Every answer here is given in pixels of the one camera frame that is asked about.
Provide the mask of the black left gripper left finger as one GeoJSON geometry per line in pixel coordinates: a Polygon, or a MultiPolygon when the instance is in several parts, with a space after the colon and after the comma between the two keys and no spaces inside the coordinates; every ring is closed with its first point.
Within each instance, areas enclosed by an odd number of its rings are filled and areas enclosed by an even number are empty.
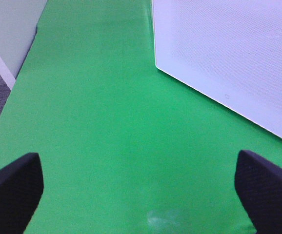
{"type": "Polygon", "coordinates": [[[44,190],[38,153],[27,153],[0,169],[0,234],[22,234],[44,190]]]}

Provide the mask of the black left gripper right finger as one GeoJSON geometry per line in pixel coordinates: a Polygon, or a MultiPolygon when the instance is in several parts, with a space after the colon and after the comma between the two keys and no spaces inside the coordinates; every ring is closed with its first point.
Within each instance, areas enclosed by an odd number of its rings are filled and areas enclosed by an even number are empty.
{"type": "Polygon", "coordinates": [[[238,153],[234,187],[259,234],[282,234],[282,168],[250,150],[238,153]]]}

